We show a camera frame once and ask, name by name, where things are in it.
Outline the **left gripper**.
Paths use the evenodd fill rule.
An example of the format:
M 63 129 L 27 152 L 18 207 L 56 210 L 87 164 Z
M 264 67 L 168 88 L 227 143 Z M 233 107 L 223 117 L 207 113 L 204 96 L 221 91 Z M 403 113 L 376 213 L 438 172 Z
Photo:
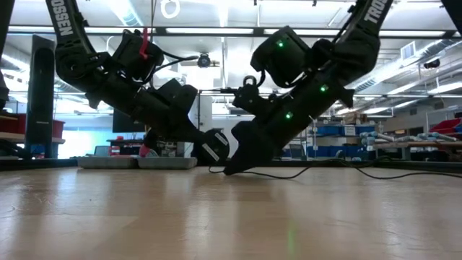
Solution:
M 95 90 L 86 94 L 92 107 L 100 101 L 145 124 L 142 152 L 170 152 L 166 139 L 203 143 L 205 133 L 188 117 L 198 90 L 171 79 L 159 89 L 146 90 L 111 75 Z

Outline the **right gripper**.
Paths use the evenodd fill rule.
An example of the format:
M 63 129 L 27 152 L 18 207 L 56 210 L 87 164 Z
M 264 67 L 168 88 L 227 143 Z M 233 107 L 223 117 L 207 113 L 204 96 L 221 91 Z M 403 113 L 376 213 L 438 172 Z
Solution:
M 269 165 L 283 154 L 282 147 L 337 100 L 352 107 L 354 93 L 353 89 L 342 86 L 302 84 L 270 99 L 261 97 L 258 88 L 252 85 L 239 88 L 233 105 L 254 115 L 254 119 L 238 123 L 232 129 L 238 149 L 226 164 L 224 174 L 231 176 Z

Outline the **grey chair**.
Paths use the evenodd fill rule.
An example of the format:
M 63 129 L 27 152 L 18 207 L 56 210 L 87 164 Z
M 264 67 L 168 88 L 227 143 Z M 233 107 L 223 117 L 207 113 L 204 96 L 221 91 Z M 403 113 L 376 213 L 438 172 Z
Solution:
M 289 144 L 289 153 L 293 160 L 306 160 L 306 149 L 302 144 Z

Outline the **black computer monitor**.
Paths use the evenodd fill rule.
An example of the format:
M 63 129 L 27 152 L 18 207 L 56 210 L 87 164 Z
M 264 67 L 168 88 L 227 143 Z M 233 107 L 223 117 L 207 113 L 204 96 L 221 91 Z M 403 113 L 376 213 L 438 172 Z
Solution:
M 145 125 L 115 109 L 113 113 L 113 133 L 145 132 Z

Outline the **grey plastic tool case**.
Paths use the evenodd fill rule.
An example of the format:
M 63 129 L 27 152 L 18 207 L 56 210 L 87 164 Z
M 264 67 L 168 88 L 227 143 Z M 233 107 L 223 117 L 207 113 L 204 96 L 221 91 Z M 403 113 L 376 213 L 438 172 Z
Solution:
M 76 157 L 85 169 L 189 170 L 197 164 L 195 157 Z

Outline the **red ribbon tag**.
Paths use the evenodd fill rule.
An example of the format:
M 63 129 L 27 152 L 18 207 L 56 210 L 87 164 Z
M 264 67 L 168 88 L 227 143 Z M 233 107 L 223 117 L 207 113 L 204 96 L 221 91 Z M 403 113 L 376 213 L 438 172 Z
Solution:
M 147 60 L 148 59 L 148 54 L 147 54 L 147 46 L 148 46 L 148 29 L 146 27 L 143 28 L 143 31 L 142 31 L 142 42 L 141 42 L 141 46 L 140 46 L 140 49 L 139 49 L 139 55 L 144 59 L 144 60 Z

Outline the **red storage bin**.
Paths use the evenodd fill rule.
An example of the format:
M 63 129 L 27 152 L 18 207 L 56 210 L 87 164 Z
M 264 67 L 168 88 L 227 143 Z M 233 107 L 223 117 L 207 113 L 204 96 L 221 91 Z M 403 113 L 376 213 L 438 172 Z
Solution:
M 61 139 L 64 131 L 64 121 L 53 120 L 52 137 Z
M 0 132 L 25 134 L 26 115 L 14 114 L 8 116 L 0 116 Z

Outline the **pale blue padded tubes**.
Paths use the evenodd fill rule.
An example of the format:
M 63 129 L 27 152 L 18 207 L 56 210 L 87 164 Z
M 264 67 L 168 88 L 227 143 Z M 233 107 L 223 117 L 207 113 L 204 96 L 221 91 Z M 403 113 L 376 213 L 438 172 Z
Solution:
M 371 132 L 363 132 L 359 135 L 362 139 L 365 139 L 366 141 L 375 141 L 378 139 L 385 140 L 386 142 L 420 142 L 420 141 L 437 141 L 437 140 L 443 140 L 447 142 L 457 142 L 458 139 L 452 136 L 440 134 L 437 132 L 430 132 L 430 133 L 421 133 L 417 134 L 416 136 L 402 136 L 402 137 L 393 137 L 393 136 L 388 136 L 386 134 L 381 134 L 376 131 L 371 131 Z

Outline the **wooden shelf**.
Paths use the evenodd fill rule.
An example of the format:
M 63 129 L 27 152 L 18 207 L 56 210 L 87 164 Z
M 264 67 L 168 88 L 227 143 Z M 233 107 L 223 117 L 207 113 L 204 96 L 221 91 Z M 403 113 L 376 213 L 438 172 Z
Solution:
M 0 114 L 0 116 L 8 116 L 8 115 L 14 115 L 11 113 L 3 113 Z M 16 143 L 25 143 L 25 134 L 13 134 L 13 133 L 6 133 L 6 132 L 0 132 L 0 139 L 5 139 L 11 142 L 16 142 Z M 53 138 L 52 137 L 52 148 L 53 148 L 53 158 L 57 159 L 58 158 L 58 146 L 60 144 L 65 143 L 65 139 L 61 138 Z

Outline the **wooden workbench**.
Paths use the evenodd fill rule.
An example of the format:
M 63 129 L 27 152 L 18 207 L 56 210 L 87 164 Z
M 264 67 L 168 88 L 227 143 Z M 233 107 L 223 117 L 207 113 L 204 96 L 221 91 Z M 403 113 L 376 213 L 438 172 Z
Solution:
M 376 155 L 378 155 L 378 150 L 396 148 L 401 149 L 401 158 L 403 160 L 411 159 L 411 148 L 412 147 L 436 147 L 440 150 L 462 150 L 462 141 L 457 142 L 440 142 L 440 141 L 431 141 L 431 142 L 388 142 L 381 144 L 374 144 L 372 146 L 376 150 Z

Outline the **red bag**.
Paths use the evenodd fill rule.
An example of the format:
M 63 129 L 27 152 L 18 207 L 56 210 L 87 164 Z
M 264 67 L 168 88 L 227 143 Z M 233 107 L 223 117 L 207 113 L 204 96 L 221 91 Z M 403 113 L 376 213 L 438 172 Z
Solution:
M 441 121 L 437 125 L 431 127 L 430 132 L 437 132 L 446 135 L 462 133 L 462 118 Z

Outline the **red handled pliers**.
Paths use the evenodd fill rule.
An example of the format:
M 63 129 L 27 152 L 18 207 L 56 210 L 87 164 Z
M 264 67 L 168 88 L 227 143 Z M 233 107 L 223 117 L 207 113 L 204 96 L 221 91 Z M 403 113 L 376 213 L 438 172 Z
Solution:
M 140 157 L 158 157 L 158 154 L 156 153 L 154 149 L 151 149 L 145 144 L 143 144 L 142 146 L 140 146 L 139 156 Z

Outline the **black metal rig frame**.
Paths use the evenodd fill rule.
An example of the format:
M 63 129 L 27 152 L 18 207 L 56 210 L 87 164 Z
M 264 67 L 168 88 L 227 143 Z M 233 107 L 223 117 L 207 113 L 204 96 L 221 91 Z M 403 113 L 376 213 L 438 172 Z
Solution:
M 198 96 L 198 127 L 202 131 L 212 129 L 220 130 L 231 145 L 236 145 L 237 140 L 231 134 L 237 119 L 230 112 L 230 106 L 225 103 L 225 97 L 204 95 Z

